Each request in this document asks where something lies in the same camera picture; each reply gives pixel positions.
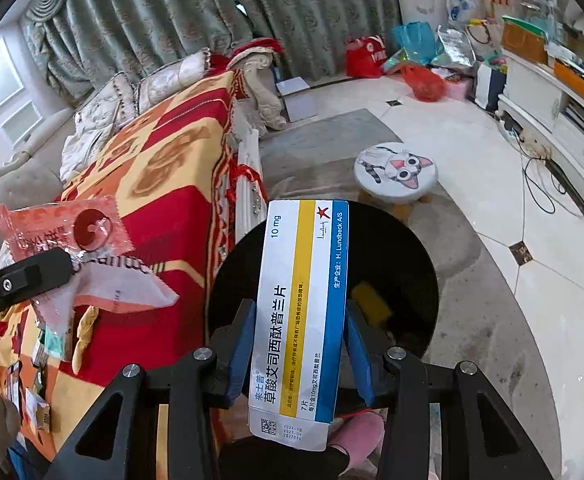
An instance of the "red and yellow blanket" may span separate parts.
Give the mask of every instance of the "red and yellow blanket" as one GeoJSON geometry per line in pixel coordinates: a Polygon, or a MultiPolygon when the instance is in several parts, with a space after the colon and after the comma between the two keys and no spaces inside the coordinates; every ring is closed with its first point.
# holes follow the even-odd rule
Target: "red and yellow blanket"
{"type": "MultiPolygon", "coordinates": [[[[136,314],[76,309],[79,332],[88,344],[77,375],[70,363],[48,361],[45,398],[51,407],[51,433],[34,430],[25,414],[22,422],[21,432],[47,459],[54,458],[124,365],[138,363],[147,369],[169,365],[206,341],[206,298],[220,265],[218,248],[228,243],[228,226],[215,195],[227,179],[233,156],[226,139],[235,97],[245,97],[239,71],[203,79],[166,99],[119,132],[64,191],[63,200],[114,195],[134,255],[180,299],[172,307],[136,314]]],[[[5,385],[6,369],[18,360],[21,393],[32,387],[35,369],[30,357],[37,334],[29,303],[15,305],[3,315],[0,387],[5,385]]],[[[165,421],[162,410],[160,433],[165,421]]],[[[164,439],[159,441],[162,475],[166,455],[164,439]]]]}

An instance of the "cat stool cushion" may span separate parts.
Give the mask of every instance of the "cat stool cushion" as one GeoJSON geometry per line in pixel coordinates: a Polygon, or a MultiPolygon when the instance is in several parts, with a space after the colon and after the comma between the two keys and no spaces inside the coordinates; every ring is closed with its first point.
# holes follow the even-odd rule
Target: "cat stool cushion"
{"type": "Polygon", "coordinates": [[[354,176],[367,193],[392,204],[416,202],[438,181],[434,161],[402,142],[384,142],[361,152],[354,176]]]}

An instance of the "pink slipper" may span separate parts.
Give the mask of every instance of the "pink slipper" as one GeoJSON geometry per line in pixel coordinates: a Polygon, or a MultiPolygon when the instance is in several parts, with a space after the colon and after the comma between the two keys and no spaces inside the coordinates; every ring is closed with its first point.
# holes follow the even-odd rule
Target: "pink slipper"
{"type": "Polygon", "coordinates": [[[350,462],[345,470],[348,471],[376,449],[383,435],[383,418],[376,413],[361,413],[346,422],[331,438],[329,445],[348,455],[350,462]]]}

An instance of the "red bag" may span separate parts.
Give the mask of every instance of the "red bag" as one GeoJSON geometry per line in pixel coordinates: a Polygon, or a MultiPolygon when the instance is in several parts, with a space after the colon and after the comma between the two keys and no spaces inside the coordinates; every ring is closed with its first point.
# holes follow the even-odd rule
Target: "red bag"
{"type": "Polygon", "coordinates": [[[379,36],[349,41],[346,47],[346,72],[349,77],[375,79],[383,75],[386,45],[379,36]]]}
{"type": "Polygon", "coordinates": [[[401,73],[419,101],[434,103],[446,92],[446,84],[438,75],[421,65],[408,64],[401,73]]]}

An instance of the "tile floor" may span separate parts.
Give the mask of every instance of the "tile floor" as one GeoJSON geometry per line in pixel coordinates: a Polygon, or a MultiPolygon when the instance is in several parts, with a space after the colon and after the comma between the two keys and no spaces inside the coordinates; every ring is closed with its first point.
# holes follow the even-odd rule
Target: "tile floor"
{"type": "Polygon", "coordinates": [[[440,183],[501,269],[544,359],[561,431],[562,478],[584,480],[584,219],[576,204],[534,162],[528,174],[565,207],[553,215],[541,211],[525,184],[522,155],[470,102],[418,102],[400,76],[340,82],[312,93],[320,114],[303,122],[366,108],[436,161],[440,183]],[[510,248],[522,241],[532,261],[520,266],[510,248]]]}

